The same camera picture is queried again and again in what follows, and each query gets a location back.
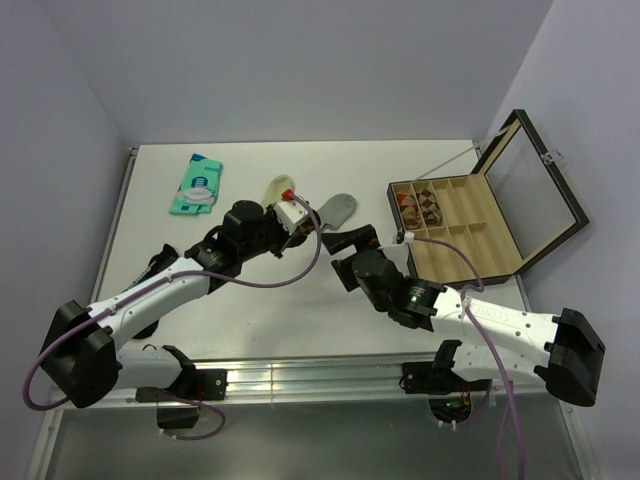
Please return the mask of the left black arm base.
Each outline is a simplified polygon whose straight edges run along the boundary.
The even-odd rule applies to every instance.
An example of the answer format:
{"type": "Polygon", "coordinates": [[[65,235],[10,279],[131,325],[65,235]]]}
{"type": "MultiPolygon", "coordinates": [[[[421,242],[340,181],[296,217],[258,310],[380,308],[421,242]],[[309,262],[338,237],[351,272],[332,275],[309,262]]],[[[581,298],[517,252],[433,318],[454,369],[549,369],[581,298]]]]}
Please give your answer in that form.
{"type": "Polygon", "coordinates": [[[226,425],[226,415],[211,402],[223,401],[227,389],[225,369],[194,369],[181,375],[166,388],[141,387],[136,390],[137,403],[178,403],[178,407],[158,406],[157,426],[166,433],[178,437],[189,437],[200,420],[215,420],[212,435],[219,433],[226,425]]]}

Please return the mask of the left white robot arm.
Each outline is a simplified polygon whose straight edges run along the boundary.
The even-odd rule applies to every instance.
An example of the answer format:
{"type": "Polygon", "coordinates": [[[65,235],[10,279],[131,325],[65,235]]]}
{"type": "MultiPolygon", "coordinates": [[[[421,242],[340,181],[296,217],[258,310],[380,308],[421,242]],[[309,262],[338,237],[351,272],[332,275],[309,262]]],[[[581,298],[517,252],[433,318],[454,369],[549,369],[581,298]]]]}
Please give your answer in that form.
{"type": "Polygon", "coordinates": [[[61,306],[36,365],[77,408],[117,389],[156,388],[172,399],[194,397],[196,367],[179,349],[125,352],[123,346],[176,308],[227,283],[242,284],[245,262],[265,253],[280,257],[320,230],[317,215],[299,197],[269,208],[238,201],[221,225],[158,273],[87,307],[75,301],[61,306]]]}

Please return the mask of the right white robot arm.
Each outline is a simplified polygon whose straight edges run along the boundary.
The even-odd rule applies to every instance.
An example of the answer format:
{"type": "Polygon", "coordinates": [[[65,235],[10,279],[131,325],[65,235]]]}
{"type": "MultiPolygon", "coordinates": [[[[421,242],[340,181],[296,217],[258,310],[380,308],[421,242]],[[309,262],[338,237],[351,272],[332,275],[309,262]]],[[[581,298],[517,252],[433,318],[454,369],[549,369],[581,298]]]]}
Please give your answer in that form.
{"type": "Polygon", "coordinates": [[[595,405],[606,347],[581,312],[520,311],[407,276],[370,225],[325,233],[322,243],[331,255],[355,249],[331,263],[347,291],[362,290],[376,311],[405,328],[443,336],[432,359],[403,365],[400,386],[406,393],[467,393],[512,381],[542,383],[564,402],[595,405]]]}

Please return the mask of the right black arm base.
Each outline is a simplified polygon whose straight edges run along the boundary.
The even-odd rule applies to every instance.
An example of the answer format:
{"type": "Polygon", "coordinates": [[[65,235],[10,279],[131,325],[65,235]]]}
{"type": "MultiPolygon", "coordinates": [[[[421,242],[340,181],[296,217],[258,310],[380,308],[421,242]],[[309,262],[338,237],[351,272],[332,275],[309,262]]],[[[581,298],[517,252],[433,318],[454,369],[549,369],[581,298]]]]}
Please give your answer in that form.
{"type": "Polygon", "coordinates": [[[467,381],[455,373],[436,369],[431,361],[405,362],[401,365],[399,388],[408,395],[426,395],[432,415],[444,423],[467,421],[474,412],[472,395],[485,394],[480,405],[488,402],[490,380],[467,381]]]}

